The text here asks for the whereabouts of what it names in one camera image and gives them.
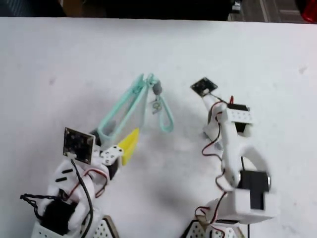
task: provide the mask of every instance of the red wire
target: red wire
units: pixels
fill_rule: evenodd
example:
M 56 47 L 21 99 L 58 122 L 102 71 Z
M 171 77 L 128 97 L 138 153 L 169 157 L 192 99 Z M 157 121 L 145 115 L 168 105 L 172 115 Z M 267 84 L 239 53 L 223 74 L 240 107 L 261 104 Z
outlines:
M 100 197 L 100 196 L 102 195 L 102 194 L 99 194 L 99 193 L 100 193 L 102 190 L 105 189 L 105 186 L 106 186 L 106 184 L 108 183 L 108 178 L 107 178 L 107 176 L 106 176 L 106 174 L 105 174 L 104 172 L 102 172 L 102 171 L 100 171 L 100 170 L 97 170 L 97 169 L 88 169 L 87 171 L 85 171 L 83 177 L 86 176 L 90 171 L 94 171 L 95 173 L 104 176 L 105 179 L 106 179 L 105 185 L 95 194 L 95 197 L 98 198 L 98 197 Z M 74 188 L 71 190 L 71 192 L 69 193 L 69 196 L 68 196 L 67 200 L 71 197 L 71 195 L 73 194 L 73 192 L 75 191 L 75 189 L 76 189 L 78 186 L 79 186 L 79 182 L 78 182 L 78 183 L 74 186 Z
M 215 220 L 216 220 L 216 217 L 217 217 L 217 213 L 218 213 L 218 208 L 219 208 L 219 205 L 222 201 L 222 199 L 224 198 L 224 196 L 227 194 L 227 192 L 223 192 L 222 196 L 220 197 L 217 205 L 216 205 L 216 209 L 214 210 L 214 214 L 213 214 L 213 217 L 212 217 L 212 220 L 210 221 L 210 224 L 214 223 Z
M 208 143 L 208 144 L 202 149 L 202 155 L 203 155 L 203 156 L 216 156 L 216 157 L 218 157 L 218 159 L 219 159 L 220 161 L 222 161 L 222 158 L 221 158 L 218 154 L 215 154 L 215 153 L 205 154 L 204 151 L 205 151 L 209 146 L 213 145 L 214 143 L 216 143 L 216 142 L 219 140 L 219 137 L 220 137 L 220 123 L 219 123 L 219 121 L 218 121 L 218 117 L 217 117 L 217 116 L 218 116 L 219 114 L 221 114 L 221 113 L 222 113 L 222 112 L 218 112 L 218 113 L 216 114 L 216 117 L 215 117 L 215 120 L 217 121 L 218 126 L 219 126 L 219 130 L 218 130 L 217 137 L 216 137 L 212 142 Z

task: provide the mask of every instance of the perforated base plate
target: perforated base plate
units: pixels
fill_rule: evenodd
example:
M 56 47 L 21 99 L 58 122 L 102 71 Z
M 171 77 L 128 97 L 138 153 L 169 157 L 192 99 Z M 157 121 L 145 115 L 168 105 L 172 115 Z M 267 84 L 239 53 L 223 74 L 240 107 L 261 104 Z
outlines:
M 197 220 L 192 220 L 181 238 L 205 238 L 205 231 Z
M 238 238 L 234 232 L 234 230 L 229 228 L 219 228 L 225 232 L 224 238 Z M 222 233 L 217 230 L 211 230 L 210 232 L 211 238 L 222 238 Z
M 119 238 L 118 232 L 109 216 L 100 220 L 93 238 Z
M 223 238 L 244 238 L 238 227 L 215 227 L 225 232 Z M 197 220 L 192 220 L 181 238 L 222 238 L 222 233 L 214 230 L 211 226 L 208 226 L 205 231 Z

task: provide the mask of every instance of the white surface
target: white surface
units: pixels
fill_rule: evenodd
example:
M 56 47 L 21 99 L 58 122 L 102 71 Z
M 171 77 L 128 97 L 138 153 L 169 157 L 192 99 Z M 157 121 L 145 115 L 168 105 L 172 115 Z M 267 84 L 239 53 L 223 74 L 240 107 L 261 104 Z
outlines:
M 161 133 L 148 110 L 133 158 L 99 199 L 122 238 L 179 237 L 220 196 L 219 161 L 200 154 L 207 111 L 190 89 L 203 76 L 253 109 L 255 144 L 277 172 L 281 215 L 252 237 L 317 232 L 316 25 L 1 18 L 0 32 L 1 237 L 31 234 L 19 195 L 45 193 L 64 127 L 94 129 L 141 72 L 161 80 L 176 125 Z

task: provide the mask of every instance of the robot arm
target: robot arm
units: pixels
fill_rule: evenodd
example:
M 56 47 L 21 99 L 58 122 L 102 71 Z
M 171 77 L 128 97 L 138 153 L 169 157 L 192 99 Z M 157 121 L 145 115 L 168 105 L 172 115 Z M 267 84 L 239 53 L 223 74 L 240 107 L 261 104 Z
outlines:
M 211 94 L 217 86 L 203 78 L 191 86 L 199 94 L 209 112 L 204 132 L 223 149 L 223 175 L 231 186 L 223 198 L 207 204 L 206 220 L 215 225 L 236 226 L 274 218 L 278 214 L 276 188 L 271 185 L 271 169 L 252 138 L 254 117 L 245 105 L 230 104 Z M 256 167 L 242 170 L 241 160 L 248 158 Z

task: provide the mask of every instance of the black wire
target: black wire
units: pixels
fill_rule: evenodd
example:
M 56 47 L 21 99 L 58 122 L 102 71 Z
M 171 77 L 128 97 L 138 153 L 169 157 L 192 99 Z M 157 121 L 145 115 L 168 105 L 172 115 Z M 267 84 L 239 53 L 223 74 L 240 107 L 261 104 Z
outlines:
M 242 169 L 243 170 L 246 170 L 246 168 L 244 167 L 244 160 L 243 160 L 243 157 L 241 156 L 241 164 L 242 164 Z
M 42 219 L 42 216 L 40 216 L 40 214 L 38 213 L 38 204 L 36 203 L 35 200 L 29 199 L 29 198 L 61 200 L 60 197 L 50 196 L 50 195 L 33 195 L 33 194 L 27 194 L 27 193 L 21 195 L 20 199 L 22 199 L 23 201 L 26 201 L 34 208 L 34 214 L 36 218 L 39 220 Z
M 218 97 L 218 96 L 216 96 L 216 95 L 214 95 L 214 94 L 212 94 L 212 93 L 210 93 L 210 94 L 211 94 L 212 96 L 214 96 L 215 98 L 217 98 L 219 101 L 228 104 L 228 103 L 227 103 L 225 100 L 223 100 L 222 98 L 220 98 L 220 97 Z
M 248 224 L 248 238 L 250 238 L 250 224 Z
M 77 169 L 77 167 L 76 167 L 76 165 L 75 165 L 74 160 L 71 159 L 70 161 L 71 161 L 72 165 L 74 166 L 74 168 L 75 168 L 75 170 L 76 170 L 76 175 L 77 175 L 77 177 L 78 177 L 78 181 L 79 181 L 80 185 L 83 187 L 83 189 L 84 189 L 84 191 L 85 191 L 85 194 L 86 194 L 87 199 L 88 199 L 88 204 L 89 204 L 89 214 L 90 214 L 90 218 L 89 218 L 88 225 L 87 225 L 85 231 L 83 232 L 83 234 L 82 234 L 82 236 L 81 236 L 81 238 L 85 238 L 86 235 L 87 235 L 87 233 L 88 233 L 88 231 L 89 231 L 89 229 L 90 229 L 91 223 L 93 222 L 93 215 L 94 215 L 93 204 L 91 203 L 91 199 L 90 199 L 90 196 L 89 196 L 89 192 L 88 192 L 88 190 L 87 190 L 87 188 L 86 188 L 86 186 L 85 186 L 85 183 L 84 183 L 83 179 L 81 178 L 81 176 L 80 176 L 80 174 L 79 174 L 79 172 L 78 172 L 78 169 Z

